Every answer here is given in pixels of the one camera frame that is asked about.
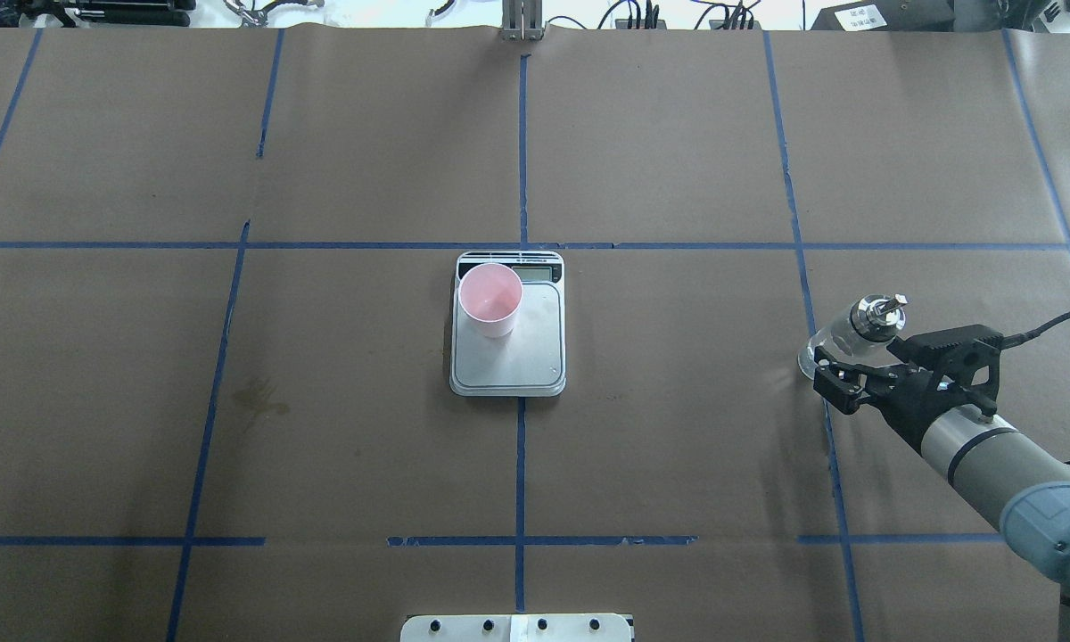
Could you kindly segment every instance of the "blue tape grid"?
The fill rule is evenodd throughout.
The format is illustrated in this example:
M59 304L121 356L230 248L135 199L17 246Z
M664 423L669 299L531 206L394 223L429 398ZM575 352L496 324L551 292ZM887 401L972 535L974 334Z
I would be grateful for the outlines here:
M13 122L14 112L20 98L30 68L36 57L43 31L34 33L32 45L25 58L24 66L18 76L16 89L9 102L3 122L0 127L0 151L9 127ZM286 32L279 29L275 41L273 65L270 71L270 86L266 89L264 109L262 113L261 138L257 155L265 154L265 138L270 126L271 109L273 109L281 50ZM528 58L520 57L519 64L519 243L335 243L335 241L318 241L317 243L274 243L259 241L250 243L249 224L243 227L242 238L236 243L230 241L168 241L168 243L147 243L147 241L0 241L0 249L236 249L238 259L234 263L230 295L227 303L226 320L221 330L221 341L218 346L217 365L214 371L210 404L205 415L203 441L200 447L200 458L195 473L195 487L189 503L187 528L182 537L96 537L96 536L0 536L0 546L139 546L139 548L181 548L179 577L175 582L175 593L171 617L168 622L167 639L172 640L177 633L180 621L182 597L185 593L185 581L189 569L190 549L212 548L212 546L233 546L234 548L253 548L265 545L264 537L196 537L198 507L201 503L201 488L205 478L205 467L209 459L210 441L213 434L214 415L217 411L217 392L221 385L225 369L226 350L229 341L229 325L233 317L233 305L236 302L239 280L247 250L271 249L324 249L324 250L365 250L365 249L399 249L399 250L463 250L463 249L563 249L563 250L767 250L793 251L799 269L800 293L805 302L805 318L809 331L815 332L816 321L812 314L811 291L808 284L808 273L805 263L805 251L1067 251L1070 255L1070 228L1061 199L1054 186L1052 171L1046 155L1041 149L1033 114L1025 98L1021 85L1020 70L1009 32L1003 32L1005 51L1007 51L1009 70L1019 104L1024 113L1024 124L1040 164L1040 171L1045 181L1045 187L1051 196L1057 224L1061 229L1065 243L806 243L800 235L800 219L796 211L795 188L793 188L790 172L789 148L784 135L784 121L780 109L779 90L777 89L776 68L774 64L773 44L768 33L763 34L766 48L768 83L773 98L774 117L777 126L781 166L783 166L784 194L792 214L793 243L530 243L528 240ZM844 557L845 578L850 608L853 611L853 629L857 642L865 639L859 612L856 576L852 555L853 545L911 545L911 544L999 544L1003 538L998 533L902 533L901 535L850 535L849 524L843 504L843 492L838 470L837 444L832 438L831 416L825 413L825 432L829 443L829 470L834 500L837 504L838 535L800 536L797 544L805 546L838 545ZM516 610L524 610L523 594L523 552L528 546L686 546L698 540L696 536L528 536L526 534L526 400L518 399L517 410L517 458L516 458L516 535L515 536L472 536L472 537L388 537L389 548L416 548L416 546L515 546L516 549Z

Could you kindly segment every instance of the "table surface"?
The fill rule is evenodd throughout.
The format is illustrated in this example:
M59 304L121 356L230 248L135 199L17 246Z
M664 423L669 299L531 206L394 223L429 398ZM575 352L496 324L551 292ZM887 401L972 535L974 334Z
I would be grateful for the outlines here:
M1070 36L734 35L0 31L0 640L1051 638L795 353L1070 308ZM560 397L448 388L476 248L563 254ZM1069 459L1070 322L1003 365Z

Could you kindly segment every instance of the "clear glass bottle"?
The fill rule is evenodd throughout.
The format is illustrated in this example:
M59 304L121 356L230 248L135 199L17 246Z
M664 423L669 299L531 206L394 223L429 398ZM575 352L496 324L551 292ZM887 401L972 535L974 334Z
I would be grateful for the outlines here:
M816 374L813 353L817 346L825 346L828 354L838 362L862 361L882 346L888 345L907 323L903 295L868 295L840 312L831 323L812 335L796 355L800 372L812 379Z

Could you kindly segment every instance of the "white label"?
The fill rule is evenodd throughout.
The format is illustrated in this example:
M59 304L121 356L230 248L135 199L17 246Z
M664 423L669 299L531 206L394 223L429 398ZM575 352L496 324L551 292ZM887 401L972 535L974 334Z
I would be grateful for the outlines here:
M866 31L876 29L877 26L888 26L885 17L881 15L881 10L874 4L844 9L843 12L836 12L832 15L836 15L837 20L840 20L840 26L844 28L844 31Z

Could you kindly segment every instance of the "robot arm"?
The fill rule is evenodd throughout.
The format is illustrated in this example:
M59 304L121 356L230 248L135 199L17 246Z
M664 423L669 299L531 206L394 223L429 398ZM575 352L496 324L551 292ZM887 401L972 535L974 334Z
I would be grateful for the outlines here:
M919 334L888 345L902 361L888 368L841 363L821 346L813 389L845 415L880 410L1019 556L1059 582L1059 641L1070 642L1070 463L996 414L999 353L1024 340L984 325Z

